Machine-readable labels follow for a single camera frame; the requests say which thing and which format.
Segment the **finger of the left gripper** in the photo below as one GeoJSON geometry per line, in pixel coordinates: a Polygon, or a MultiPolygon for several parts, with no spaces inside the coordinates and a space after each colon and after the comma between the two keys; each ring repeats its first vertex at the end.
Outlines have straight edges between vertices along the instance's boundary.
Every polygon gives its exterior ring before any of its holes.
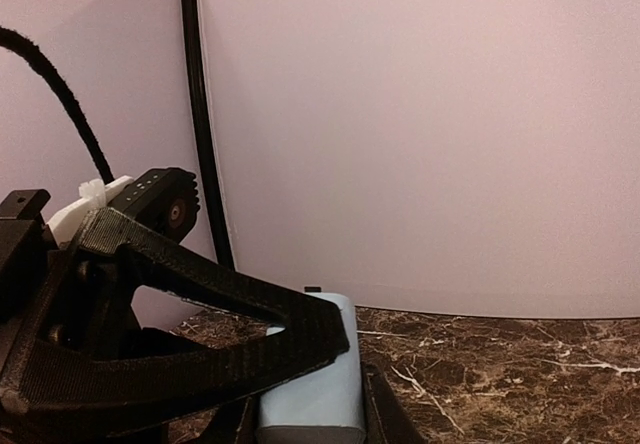
{"type": "Polygon", "coordinates": [[[46,269],[1,369],[7,409],[191,409],[272,388],[349,348],[336,305],[225,269],[121,212],[91,212],[46,269]],[[134,323],[149,286],[277,324],[225,347],[134,323]]]}

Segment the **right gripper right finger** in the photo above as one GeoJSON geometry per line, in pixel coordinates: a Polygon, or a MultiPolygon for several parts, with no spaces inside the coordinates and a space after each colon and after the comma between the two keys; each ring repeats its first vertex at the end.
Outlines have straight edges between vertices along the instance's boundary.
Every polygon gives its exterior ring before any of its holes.
{"type": "Polygon", "coordinates": [[[362,364],[362,390],[368,444],[424,444],[414,422],[396,397],[384,373],[362,364]]]}

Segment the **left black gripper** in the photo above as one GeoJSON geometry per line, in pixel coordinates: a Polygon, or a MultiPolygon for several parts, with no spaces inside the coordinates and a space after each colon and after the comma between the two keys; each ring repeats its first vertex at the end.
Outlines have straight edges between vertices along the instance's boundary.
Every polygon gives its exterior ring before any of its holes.
{"type": "MultiPolygon", "coordinates": [[[[45,189],[22,189],[9,193],[1,203],[1,330],[9,332],[16,320],[44,283],[58,244],[41,211],[50,199],[45,189]]],[[[120,339],[140,330],[133,311],[127,310],[120,339]]],[[[76,344],[80,331],[62,324],[47,329],[46,337],[55,344],[76,344]]]]}

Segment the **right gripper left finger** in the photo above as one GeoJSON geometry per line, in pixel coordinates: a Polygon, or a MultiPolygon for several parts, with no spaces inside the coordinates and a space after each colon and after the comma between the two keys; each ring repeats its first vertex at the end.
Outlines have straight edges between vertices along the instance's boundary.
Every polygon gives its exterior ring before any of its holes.
{"type": "Polygon", "coordinates": [[[179,418],[164,427],[160,443],[255,444],[259,403],[248,397],[179,418]]]}

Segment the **blue plug adapter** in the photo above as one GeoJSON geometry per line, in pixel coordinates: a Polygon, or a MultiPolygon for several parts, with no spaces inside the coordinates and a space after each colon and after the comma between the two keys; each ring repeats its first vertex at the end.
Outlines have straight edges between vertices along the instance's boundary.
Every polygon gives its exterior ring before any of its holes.
{"type": "Polygon", "coordinates": [[[366,439],[361,359],[355,306],[341,294],[306,293],[340,309],[349,350],[334,363],[282,384],[259,400],[258,443],[340,444],[366,439]]]}

